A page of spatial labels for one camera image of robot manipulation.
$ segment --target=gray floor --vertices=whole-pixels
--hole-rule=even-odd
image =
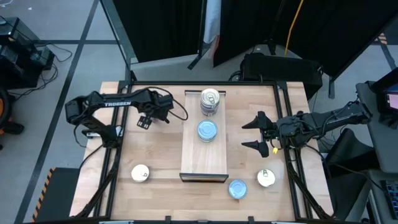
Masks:
[[[41,39],[79,40],[92,2],[93,0],[16,0],[6,7],[0,7],[0,15],[20,17]],[[101,7],[96,10],[87,39],[113,40],[111,29]],[[77,46],[60,45],[60,47],[74,52]],[[60,58],[67,56],[59,49],[52,48],[52,50]],[[266,47],[260,46],[256,50],[268,54]],[[277,50],[279,54],[283,51],[280,48]],[[398,46],[389,46],[389,50],[392,56],[398,60]],[[211,60],[204,58],[193,70],[188,70],[186,67],[195,56],[176,58],[171,61],[139,63],[133,65],[132,68],[139,80],[227,80],[230,74],[238,69],[242,56],[243,54],[233,58],[228,65],[220,65],[214,69]],[[15,103],[14,119],[25,126],[25,131],[19,136],[3,135],[0,137],[0,143],[4,145],[4,149],[0,152],[0,216],[2,223],[13,223],[16,218],[71,62],[72,58],[63,63],[56,63],[59,74],[54,82],[44,90],[33,92]],[[354,86],[356,83],[377,80],[390,70],[380,46],[370,46],[337,79],[334,100],[327,97],[327,79],[326,76],[324,77],[326,85],[318,92],[314,111],[324,112],[336,109],[345,105],[348,100],[355,100]],[[85,45],[67,94],[67,100],[78,95],[87,95],[93,90],[99,90],[103,81],[118,81],[123,77],[124,62],[117,45]],[[312,108],[313,100],[310,101],[310,108]],[[362,142],[371,144],[365,126],[350,128],[355,131]],[[73,127],[67,124],[65,114],[62,112],[30,201],[25,222],[30,221],[32,217],[48,170],[51,167],[78,167],[80,165],[83,159],[83,149],[75,143],[72,131]],[[328,134],[329,138],[333,138],[331,133]],[[334,131],[334,135],[335,138],[338,138],[338,130]],[[81,138],[80,135],[79,139],[85,144],[84,138]]]

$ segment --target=white can lid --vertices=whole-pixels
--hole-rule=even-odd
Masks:
[[[148,179],[149,169],[147,166],[139,164],[136,165],[131,171],[131,177],[136,182],[143,182]]]
[[[269,187],[272,184],[275,183],[275,175],[274,173],[269,170],[269,169],[263,169],[260,170],[257,174],[257,181],[263,186],[263,187]]]

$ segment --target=wooden board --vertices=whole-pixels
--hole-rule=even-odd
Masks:
[[[186,93],[185,109],[189,119],[183,123],[181,173],[188,174],[227,174],[226,166],[226,130],[225,130],[225,93],[220,93],[217,113],[206,116],[201,112],[201,94]],[[209,119],[217,125],[217,135],[212,142],[203,142],[198,136],[198,125]],[[200,180],[206,177],[190,177]]]
[[[116,82],[105,82],[101,92],[114,93],[117,85]],[[134,90],[144,87],[135,85]],[[272,121],[278,119],[272,87],[159,87],[173,93],[174,98],[182,105],[185,104],[186,89],[214,88],[228,92],[225,107],[229,179],[225,184],[181,182],[178,174],[182,158],[183,121],[170,116],[170,124],[152,123],[148,130],[143,130],[136,126],[140,115],[131,108],[127,118],[112,219],[164,220],[166,215],[171,215],[173,220],[244,221],[248,216],[254,216],[258,221],[294,220],[284,154],[270,153],[268,158],[262,158],[257,151],[241,145],[241,142],[260,140],[258,129],[241,129],[243,124],[252,121],[257,111],[265,111]],[[308,112],[302,83],[288,83],[288,88],[293,113]],[[181,109],[175,108],[174,112],[183,116]],[[96,117],[109,124],[112,109],[101,109],[97,111]],[[86,156],[100,144],[98,138],[90,140]],[[309,145],[317,148],[315,140],[311,140]],[[103,157],[104,151],[100,151],[83,166],[70,215],[76,215],[98,187]],[[333,209],[319,155],[304,148],[302,160],[308,190],[325,211],[332,214]],[[131,170],[137,164],[149,166],[151,174],[147,182],[138,184],[132,180]],[[272,170],[276,176],[275,184],[268,189],[261,187],[256,181],[257,172],[264,168]],[[233,200],[228,194],[228,184],[234,179],[241,179],[248,186],[248,194],[242,200]],[[107,198],[108,194],[105,194],[102,211]],[[299,196],[298,199],[302,204],[302,197]],[[304,216],[303,206],[300,206],[300,209]]]

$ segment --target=yellow component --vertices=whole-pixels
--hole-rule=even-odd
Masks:
[[[286,41],[285,57],[287,55],[287,48],[289,46],[290,35],[292,33],[292,29],[293,29],[294,23],[295,23],[295,21],[297,19],[297,16],[299,15],[299,12],[300,12],[300,9],[301,9],[301,5],[303,4],[303,2],[304,2],[304,0],[300,1],[300,4],[298,5],[297,11],[296,11],[296,15],[294,15],[294,19],[293,19],[292,25],[290,25],[289,34],[287,35],[287,41]]]

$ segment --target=tin can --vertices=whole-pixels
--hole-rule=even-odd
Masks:
[[[199,138],[204,142],[211,142],[217,135],[217,125],[213,121],[203,120],[198,125]]]
[[[136,165],[131,171],[131,177],[138,183],[148,179],[149,169],[143,164]]]
[[[229,195],[235,199],[242,199],[248,193],[248,187],[243,180],[233,180],[228,187]]]
[[[216,114],[220,103],[220,94],[217,90],[207,88],[201,92],[200,108],[201,112],[206,116]]]
[[[269,169],[260,170],[257,174],[257,181],[263,187],[270,187],[275,183],[275,174]]]

